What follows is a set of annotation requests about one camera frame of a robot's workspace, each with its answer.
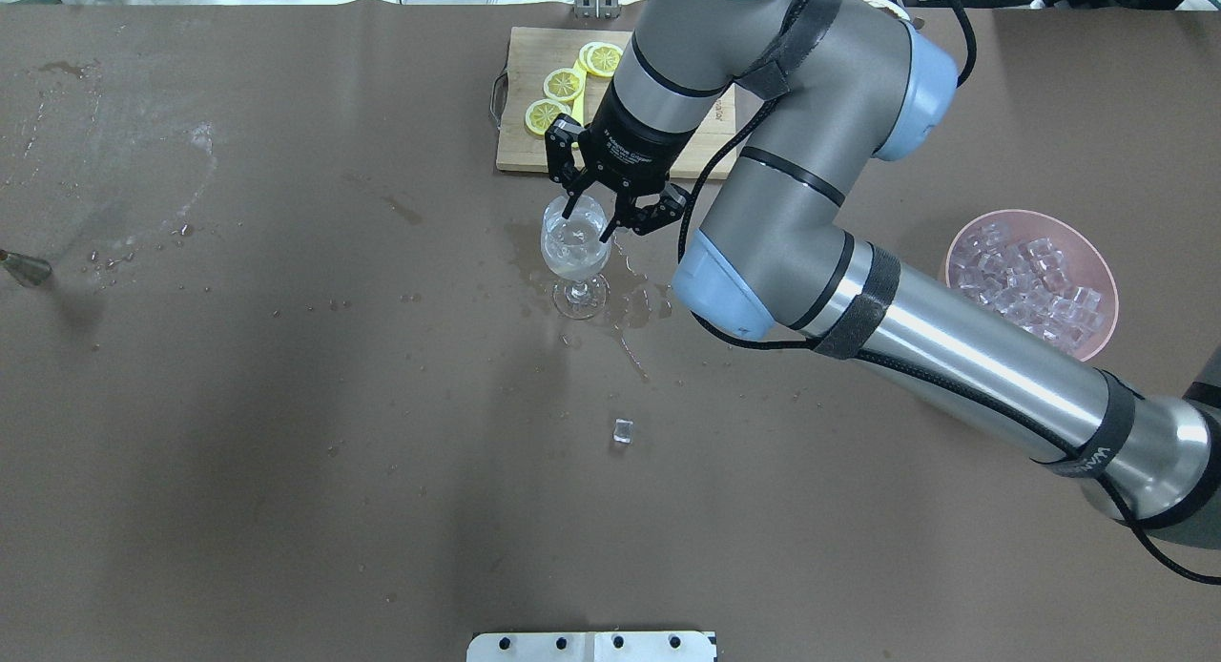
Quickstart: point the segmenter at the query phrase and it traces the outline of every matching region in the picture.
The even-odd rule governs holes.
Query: glass base
[[[589,281],[560,281],[551,293],[556,309],[569,319],[592,319],[607,304],[607,280],[598,274]]]

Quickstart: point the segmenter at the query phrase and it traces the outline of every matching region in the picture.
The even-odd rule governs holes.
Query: cutting board
[[[526,107],[543,98],[542,81],[548,72],[558,67],[571,67],[576,64],[576,54],[589,42],[610,42],[621,49],[628,49],[631,33],[608,31],[558,31],[558,28],[514,28],[509,37],[508,96],[504,114],[501,118],[501,138],[496,148],[496,167],[501,171],[547,171],[547,154],[542,138],[527,131],[525,126]],[[597,78],[590,75],[585,88],[585,122],[593,120],[595,111],[602,101],[609,78]],[[729,88],[712,106],[703,123],[700,125],[686,149],[680,154],[670,176],[674,178],[695,180],[707,165],[708,159],[720,149],[729,137],[737,132],[734,115],[734,92]],[[580,150],[575,150],[576,164],[581,165]],[[733,166],[733,156],[726,156],[717,165],[709,178],[724,180]]]

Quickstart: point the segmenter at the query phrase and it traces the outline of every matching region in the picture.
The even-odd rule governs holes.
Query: pink bowl
[[[1101,352],[1107,341],[1111,340],[1111,335],[1115,333],[1115,325],[1120,320],[1120,291],[1115,287],[1115,276],[1111,275],[1111,267],[1106,265],[1103,254],[1099,254],[1094,244],[1090,244],[1090,241],[1085,239],[1085,236],[1082,236],[1076,228],[1063,221],[1053,219],[1046,214],[1026,211],[1023,209],[1002,209],[982,215],[963,226],[958,231],[958,235],[954,237],[950,249],[946,250],[945,263],[941,266],[941,280],[945,285],[950,286],[950,252],[958,246],[968,231],[993,221],[1004,221],[1007,224],[1013,237],[1018,241],[1034,241],[1038,237],[1050,239],[1056,248],[1063,252],[1072,282],[1078,286],[1094,288],[1103,296],[1098,310],[1107,315],[1106,325],[1085,341],[1073,353],[1073,357],[1085,362]]]

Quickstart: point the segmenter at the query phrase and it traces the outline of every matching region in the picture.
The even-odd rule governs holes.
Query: lemon
[[[568,111],[568,107],[553,98],[541,98],[526,109],[526,127],[534,134],[542,136],[551,128],[553,120],[564,111]]]
[[[578,55],[580,65],[589,72],[593,72],[598,78],[614,76],[615,67],[619,67],[619,59],[623,59],[623,49],[612,45],[610,42],[590,42],[581,48]]]
[[[542,81],[542,94],[556,101],[570,103],[581,89],[585,89],[585,78],[575,67],[558,67]]]

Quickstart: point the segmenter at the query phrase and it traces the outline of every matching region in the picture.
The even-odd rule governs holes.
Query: table
[[[977,214],[1056,215],[1118,278],[1094,364],[1181,392],[1219,338],[1221,17],[972,20],[974,78],[839,224],[934,272]],[[683,627],[725,661],[1215,660],[1221,591],[1073,482],[856,365],[706,336],[668,296],[673,232],[619,237],[606,318],[554,313],[554,187],[495,171],[487,95],[512,26],[591,24],[4,10],[0,244],[56,274],[0,283],[0,657]]]

